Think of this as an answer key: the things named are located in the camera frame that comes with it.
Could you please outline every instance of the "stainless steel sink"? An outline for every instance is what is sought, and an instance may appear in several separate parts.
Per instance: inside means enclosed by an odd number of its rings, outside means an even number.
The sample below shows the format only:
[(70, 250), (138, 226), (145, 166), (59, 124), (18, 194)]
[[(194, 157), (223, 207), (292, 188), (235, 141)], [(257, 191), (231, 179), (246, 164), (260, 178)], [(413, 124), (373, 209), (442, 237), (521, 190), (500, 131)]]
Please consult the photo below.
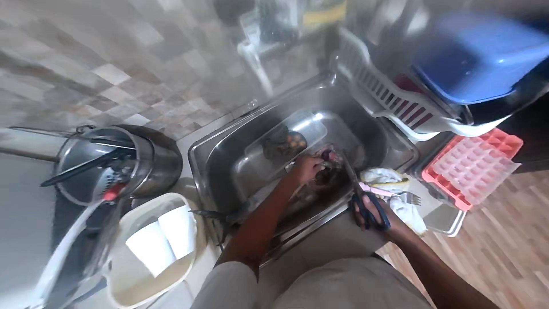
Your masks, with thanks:
[[(231, 214), (234, 221), (241, 222), (255, 209), (286, 172), (282, 169), (271, 177), (261, 176), (254, 164), (257, 156), (246, 156), (244, 149), (300, 109), (312, 112), (328, 130), (315, 147), (334, 144), (342, 148), (357, 170), (388, 167), (403, 172), (418, 158), (413, 144), (388, 120), (372, 118), (353, 99), (345, 81), (319, 76), (191, 147), (189, 160), (203, 210)], [(344, 211), (350, 194), (351, 186), (345, 178), (328, 193), (311, 191), (289, 205), (266, 261)], [(214, 240), (219, 241), (219, 223), (208, 220), (208, 226)]]

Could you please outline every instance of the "wall tile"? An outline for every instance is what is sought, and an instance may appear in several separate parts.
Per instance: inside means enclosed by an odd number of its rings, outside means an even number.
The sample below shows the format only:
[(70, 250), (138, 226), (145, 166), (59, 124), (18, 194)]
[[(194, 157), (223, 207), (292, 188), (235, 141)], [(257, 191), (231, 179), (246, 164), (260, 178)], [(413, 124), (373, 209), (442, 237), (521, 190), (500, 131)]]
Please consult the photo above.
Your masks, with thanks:
[(140, 114), (135, 114), (133, 116), (130, 116), (124, 119), (124, 122), (127, 124), (133, 124), (133, 125), (146, 125), (147, 123), (150, 122), (150, 119), (147, 119), (146, 117)]
[(92, 70), (92, 72), (113, 85), (118, 85), (121, 82), (124, 82), (131, 78), (128, 74), (124, 73), (124, 71), (120, 70), (110, 63), (102, 65), (99, 68), (95, 68)]
[(1, 126), (133, 123), (180, 138), (261, 93), (212, 0), (0, 8)]

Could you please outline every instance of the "white dish rack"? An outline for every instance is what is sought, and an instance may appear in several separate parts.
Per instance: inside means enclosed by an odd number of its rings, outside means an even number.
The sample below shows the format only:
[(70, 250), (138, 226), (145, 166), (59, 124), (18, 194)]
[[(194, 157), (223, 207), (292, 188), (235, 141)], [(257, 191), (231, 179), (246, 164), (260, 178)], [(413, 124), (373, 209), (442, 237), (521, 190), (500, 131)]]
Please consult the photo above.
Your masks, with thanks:
[(412, 140), (426, 141), (444, 131), (479, 136), (508, 118), (476, 126), (462, 124), (427, 96), (396, 86), (373, 65), (368, 48), (352, 32), (340, 27), (339, 36), (340, 50), (334, 64), (351, 82), (355, 99), (371, 116), (389, 118)]

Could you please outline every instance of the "stainless steel pot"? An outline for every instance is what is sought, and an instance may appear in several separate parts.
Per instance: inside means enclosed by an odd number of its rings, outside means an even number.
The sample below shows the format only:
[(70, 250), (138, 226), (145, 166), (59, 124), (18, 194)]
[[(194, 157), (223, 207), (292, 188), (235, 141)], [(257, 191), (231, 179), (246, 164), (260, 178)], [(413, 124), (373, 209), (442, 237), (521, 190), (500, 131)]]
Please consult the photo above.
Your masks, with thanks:
[[(135, 146), (136, 159), (125, 162), (128, 165), (126, 168), (132, 170), (128, 184), (120, 192), (121, 196), (142, 198), (163, 193), (177, 181), (181, 173), (180, 156), (146, 136), (138, 136), (118, 126), (92, 129), (80, 136), (126, 142)], [(86, 139), (68, 139), (59, 151), (59, 164), (54, 172), (59, 174), (113, 149), (112, 146), (94, 144)], [(114, 171), (111, 168), (94, 168), (57, 184), (57, 188), (71, 202), (85, 206), (99, 198), (113, 181)]]

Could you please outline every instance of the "blue scissors handle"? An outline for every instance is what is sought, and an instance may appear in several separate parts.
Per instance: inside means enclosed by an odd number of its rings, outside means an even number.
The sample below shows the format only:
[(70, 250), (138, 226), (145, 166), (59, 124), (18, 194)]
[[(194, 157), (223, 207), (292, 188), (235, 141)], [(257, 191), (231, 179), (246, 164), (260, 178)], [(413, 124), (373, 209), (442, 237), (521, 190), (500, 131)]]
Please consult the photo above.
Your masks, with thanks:
[(387, 214), (385, 213), (385, 210), (381, 207), (381, 204), (379, 204), (379, 201), (376, 195), (371, 192), (364, 192), (363, 195), (368, 196), (370, 201), (372, 201), (382, 221), (381, 223), (377, 222), (372, 212), (370, 212), (368, 208), (364, 206), (364, 203), (362, 202), (362, 196), (359, 198), (359, 196), (355, 193), (351, 198), (351, 202), (355, 202), (358, 205), (358, 210), (360, 211), (360, 215), (364, 218), (364, 221), (365, 221), (364, 222), (365, 228), (369, 229), (370, 224), (372, 224), (377, 230), (387, 230), (388, 228), (390, 228), (391, 223), (387, 218)]

